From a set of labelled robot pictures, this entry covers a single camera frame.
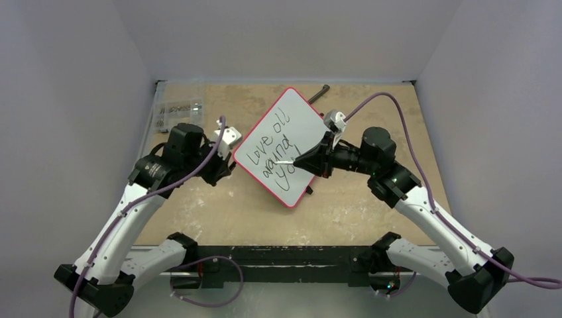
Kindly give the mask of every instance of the black metal frame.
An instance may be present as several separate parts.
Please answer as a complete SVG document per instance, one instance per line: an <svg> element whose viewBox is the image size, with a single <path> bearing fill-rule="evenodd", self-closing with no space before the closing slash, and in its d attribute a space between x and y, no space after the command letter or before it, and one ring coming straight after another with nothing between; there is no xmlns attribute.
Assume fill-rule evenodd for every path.
<svg viewBox="0 0 562 318"><path fill-rule="evenodd" d="M199 259L217 255L232 258L242 267L244 282L372 284L371 246L198 246L197 253ZM395 270L390 263L379 269ZM194 266L188 272L197 269ZM202 272L202 288L222 288L225 282L240 280L234 265L226 260L203 262Z"/></svg>

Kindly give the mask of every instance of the white wall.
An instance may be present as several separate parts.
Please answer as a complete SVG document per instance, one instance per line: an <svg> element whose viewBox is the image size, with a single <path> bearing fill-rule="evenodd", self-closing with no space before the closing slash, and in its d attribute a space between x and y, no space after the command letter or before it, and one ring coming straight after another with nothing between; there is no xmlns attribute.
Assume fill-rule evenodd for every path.
<svg viewBox="0 0 562 318"><path fill-rule="evenodd" d="M454 214L515 269L562 278L562 2L463 1L417 84ZM497 317L558 317L561 291L508 285Z"/></svg>
<svg viewBox="0 0 562 318"><path fill-rule="evenodd" d="M109 0L1 0L0 44L0 315L63 317L52 275L115 207L153 82Z"/></svg>
<svg viewBox="0 0 562 318"><path fill-rule="evenodd" d="M159 79L416 79L460 0L114 0Z"/></svg>

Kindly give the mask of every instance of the whiteboard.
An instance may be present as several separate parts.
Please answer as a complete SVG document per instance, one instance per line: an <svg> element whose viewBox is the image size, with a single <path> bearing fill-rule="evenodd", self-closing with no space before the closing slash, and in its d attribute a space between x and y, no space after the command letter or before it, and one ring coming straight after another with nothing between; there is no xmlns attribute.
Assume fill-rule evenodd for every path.
<svg viewBox="0 0 562 318"><path fill-rule="evenodd" d="M314 175L275 164L307 152L328 128L293 87L286 89L234 152L234 160L287 207L294 207Z"/></svg>

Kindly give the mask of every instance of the metal rod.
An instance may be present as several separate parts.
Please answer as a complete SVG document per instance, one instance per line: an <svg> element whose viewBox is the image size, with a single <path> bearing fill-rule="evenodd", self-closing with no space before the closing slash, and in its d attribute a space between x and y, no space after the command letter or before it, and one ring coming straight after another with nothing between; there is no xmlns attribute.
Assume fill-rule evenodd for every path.
<svg viewBox="0 0 562 318"><path fill-rule="evenodd" d="M320 97L322 97L322 95L326 94L326 92L330 89L330 85L324 85L322 86L322 89L320 89L320 91L318 93L316 93L316 95L310 97L310 99L308 100L309 104L314 103L315 101L317 101Z"/></svg>

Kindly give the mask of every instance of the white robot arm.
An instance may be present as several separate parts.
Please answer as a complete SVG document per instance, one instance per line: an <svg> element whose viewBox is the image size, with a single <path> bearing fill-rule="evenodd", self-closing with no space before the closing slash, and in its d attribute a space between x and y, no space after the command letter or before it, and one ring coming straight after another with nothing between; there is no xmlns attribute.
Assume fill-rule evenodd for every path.
<svg viewBox="0 0 562 318"><path fill-rule="evenodd" d="M221 121L217 122L221 129L209 138L195 125L175 126L168 142L137 161L118 206L90 247L73 264L59 266L55 279L73 291L74 300L78 297L91 305L82 304L76 311L79 317L91 318L94 308L113 317L147 281L197 259L197 243L174 233L158 248L125 260L148 220L182 180L199 176L215 186L230 175L235 167L235 163L229 164L231 151L242 135L234 127L225 127L223 117ZM74 304L71 307L74 317Z"/></svg>
<svg viewBox="0 0 562 318"><path fill-rule="evenodd" d="M293 162L283 164L292 164L324 178L329 178L334 168L370 176L367 186L371 192L412 220L440 248L440 252L388 233L372 246L375 259L359 262L374 261L380 263L381 268L394 265L419 272L446 287L465 310L480 312L509 278L508 273L488 258L511 269L513 255L505 248L493 249L466 230L438 203L430 202L427 189L396 161L396 144L388 131L380 127L366 129L360 147L341 140L345 118L337 111L328 113L325 124L331 131L325 133L317 146Z"/></svg>

